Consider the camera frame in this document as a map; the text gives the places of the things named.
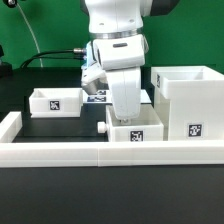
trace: small white box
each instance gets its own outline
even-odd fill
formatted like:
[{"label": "small white box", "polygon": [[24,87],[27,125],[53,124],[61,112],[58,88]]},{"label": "small white box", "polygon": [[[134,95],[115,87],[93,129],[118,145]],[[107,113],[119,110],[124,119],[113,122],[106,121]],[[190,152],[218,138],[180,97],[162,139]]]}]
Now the small white box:
[{"label": "small white box", "polygon": [[81,88],[34,89],[29,98],[31,117],[79,117],[83,105]]},{"label": "small white box", "polygon": [[130,125],[122,125],[113,106],[106,106],[107,134],[110,142],[162,141],[163,124],[149,104],[141,105],[140,116]]}]

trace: white box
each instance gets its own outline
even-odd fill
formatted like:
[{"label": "white box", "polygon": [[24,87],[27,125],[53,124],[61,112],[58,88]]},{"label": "white box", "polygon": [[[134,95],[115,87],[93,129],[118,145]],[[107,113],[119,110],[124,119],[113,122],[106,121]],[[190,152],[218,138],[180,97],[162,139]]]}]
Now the white box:
[{"label": "white box", "polygon": [[29,98],[32,117],[79,117],[83,105],[81,88],[34,89]]},{"label": "white box", "polygon": [[130,125],[122,125],[113,106],[106,106],[107,134],[110,142],[163,140],[163,124],[151,105],[141,105],[140,115]]},{"label": "white box", "polygon": [[224,76],[205,66],[154,67],[155,110],[168,140],[224,139]]}]

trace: black tabletop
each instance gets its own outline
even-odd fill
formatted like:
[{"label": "black tabletop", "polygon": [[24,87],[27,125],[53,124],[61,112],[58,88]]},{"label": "black tabletop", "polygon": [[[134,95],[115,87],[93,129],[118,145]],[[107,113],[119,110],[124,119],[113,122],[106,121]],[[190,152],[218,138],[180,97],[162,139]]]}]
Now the black tabletop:
[{"label": "black tabletop", "polygon": [[[41,119],[29,118],[33,88],[79,85],[75,69],[16,70],[13,77],[0,79],[1,118],[10,110],[23,112],[26,128],[16,142],[106,141],[93,130],[95,124],[75,134],[65,128],[85,125],[81,117],[58,124],[49,119],[50,130],[43,130]],[[105,116],[103,106],[84,106],[84,117],[88,112],[91,122]],[[0,208],[2,224],[223,224],[224,166],[0,169]]]}]

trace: green background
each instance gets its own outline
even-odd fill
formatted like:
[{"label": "green background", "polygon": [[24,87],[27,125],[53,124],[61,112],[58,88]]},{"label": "green background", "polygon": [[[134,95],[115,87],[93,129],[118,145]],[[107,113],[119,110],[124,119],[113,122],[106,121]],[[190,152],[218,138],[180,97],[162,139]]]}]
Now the green background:
[{"label": "green background", "polygon": [[[0,44],[4,61],[14,68],[37,53],[18,8],[0,2]],[[41,51],[85,47],[88,16],[79,0],[19,1],[37,37]],[[144,18],[150,46],[146,66],[208,65],[224,72],[224,0],[180,0],[168,16]],[[45,60],[44,66],[75,66],[79,61]],[[39,61],[32,66],[40,66]]]}]

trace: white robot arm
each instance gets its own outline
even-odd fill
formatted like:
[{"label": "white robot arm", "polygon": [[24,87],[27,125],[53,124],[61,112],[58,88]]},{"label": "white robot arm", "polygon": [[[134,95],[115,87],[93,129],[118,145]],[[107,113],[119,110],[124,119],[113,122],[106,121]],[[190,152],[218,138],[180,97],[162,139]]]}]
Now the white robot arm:
[{"label": "white robot arm", "polygon": [[82,86],[95,94],[98,80],[107,80],[116,118],[139,116],[141,74],[148,51],[142,16],[167,14],[179,0],[81,0],[89,14],[91,41],[82,67]]}]

